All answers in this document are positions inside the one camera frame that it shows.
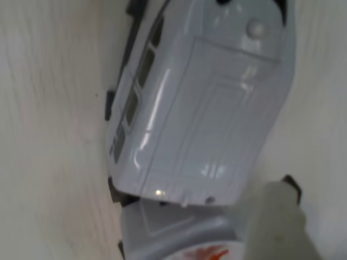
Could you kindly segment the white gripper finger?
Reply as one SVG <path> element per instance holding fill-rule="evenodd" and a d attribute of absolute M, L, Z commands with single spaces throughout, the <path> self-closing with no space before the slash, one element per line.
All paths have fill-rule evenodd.
<path fill-rule="evenodd" d="M 308 258 L 300 200 L 300 186 L 286 175 L 240 201 L 235 229 L 245 245 L 244 259 Z"/>

